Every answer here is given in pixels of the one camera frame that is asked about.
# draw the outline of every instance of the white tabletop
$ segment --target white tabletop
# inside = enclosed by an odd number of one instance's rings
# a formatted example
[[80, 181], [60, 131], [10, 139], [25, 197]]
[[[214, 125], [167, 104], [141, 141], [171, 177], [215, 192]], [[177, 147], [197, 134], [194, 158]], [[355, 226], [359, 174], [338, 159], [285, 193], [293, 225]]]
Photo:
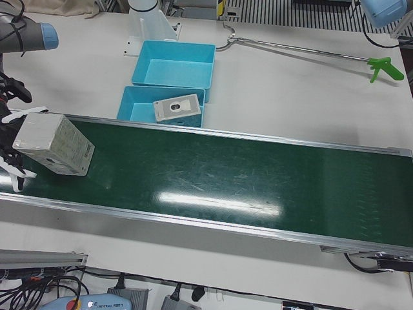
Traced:
[[[31, 14], [52, 23], [57, 50], [5, 55], [6, 73], [25, 82], [31, 105], [53, 112], [114, 118], [136, 63], [124, 57], [128, 19]], [[214, 21], [180, 20], [181, 40], [224, 44]], [[236, 25], [245, 37], [364, 57], [393, 57], [361, 34]], [[387, 35], [375, 40], [391, 44]], [[413, 105], [406, 81], [385, 74], [371, 85], [369, 67], [309, 55], [268, 53], [233, 46], [216, 55], [205, 127], [313, 141], [413, 149]], [[89, 265], [236, 291], [352, 309], [407, 309], [412, 296], [403, 273], [368, 275], [342, 255], [318, 247], [170, 224], [0, 205], [2, 249], [78, 251]]]
[[[5, 56], [7, 74], [32, 92], [32, 105], [53, 112], [116, 118], [123, 89], [131, 85], [136, 58], [123, 56], [128, 19], [33, 15], [52, 23], [57, 50]], [[223, 45], [220, 22], [179, 20], [180, 41]], [[400, 51], [372, 46], [363, 34], [332, 30], [235, 24], [237, 35], [360, 57], [391, 56], [403, 69]], [[387, 35], [374, 39], [394, 44]], [[309, 54], [265, 52], [234, 45], [216, 54], [204, 127], [309, 141], [413, 149], [413, 104], [407, 80], [382, 72], [370, 84], [370, 67], [356, 61]], [[27, 107], [13, 101], [12, 107]]]

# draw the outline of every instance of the metal bracket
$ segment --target metal bracket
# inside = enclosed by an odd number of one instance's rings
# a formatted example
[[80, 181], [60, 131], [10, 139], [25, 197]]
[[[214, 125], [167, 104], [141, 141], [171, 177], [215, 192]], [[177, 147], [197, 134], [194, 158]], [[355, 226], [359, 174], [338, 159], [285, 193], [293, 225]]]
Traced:
[[83, 253], [0, 250], [0, 269], [85, 266]]

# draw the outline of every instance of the white box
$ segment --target white box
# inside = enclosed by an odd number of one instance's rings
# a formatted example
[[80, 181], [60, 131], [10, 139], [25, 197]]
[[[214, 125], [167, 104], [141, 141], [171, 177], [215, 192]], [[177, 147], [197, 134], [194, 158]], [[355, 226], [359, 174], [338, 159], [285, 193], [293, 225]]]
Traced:
[[85, 176], [94, 145], [62, 114], [29, 113], [13, 148], [57, 174]]
[[200, 127], [201, 108], [196, 94], [158, 100], [154, 102], [157, 123]]

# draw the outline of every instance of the gray power supply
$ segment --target gray power supply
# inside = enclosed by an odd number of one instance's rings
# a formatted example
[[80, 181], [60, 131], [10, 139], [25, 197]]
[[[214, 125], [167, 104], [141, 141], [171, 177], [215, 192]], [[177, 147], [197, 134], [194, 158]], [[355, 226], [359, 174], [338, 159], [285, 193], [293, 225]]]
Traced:
[[166, 296], [163, 300], [161, 310], [202, 310], [200, 307], [196, 305], [191, 305], [188, 302], [184, 302], [183, 300], [175, 301], [170, 299], [170, 295]]
[[148, 289], [108, 289], [109, 294], [117, 295], [129, 299], [132, 303], [132, 310], [146, 310], [148, 303]]

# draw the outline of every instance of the black cable tie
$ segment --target black cable tie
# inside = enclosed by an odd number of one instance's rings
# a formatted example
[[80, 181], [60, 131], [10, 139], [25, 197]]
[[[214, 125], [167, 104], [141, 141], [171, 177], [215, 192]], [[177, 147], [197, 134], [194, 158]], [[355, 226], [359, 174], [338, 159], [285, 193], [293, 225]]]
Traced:
[[146, 12], [150, 12], [150, 11], [152, 11], [154, 8], [156, 8], [157, 7], [157, 1], [156, 1], [156, 3], [155, 3], [155, 5], [152, 7], [152, 8], [149, 8], [148, 10], [138, 10], [137, 8], [133, 8], [133, 7], [130, 7], [133, 11], [136, 11], [136, 12], [139, 12], [139, 13], [146, 13]]
[[22, 51], [23, 51], [23, 40], [21, 39], [20, 32], [19, 32], [19, 30], [15, 27], [15, 25], [14, 25], [13, 23], [10, 23], [10, 26], [12, 26], [12, 28], [13, 28], [16, 36], [17, 36], [17, 39], [19, 40], [20, 52], [22, 52]]

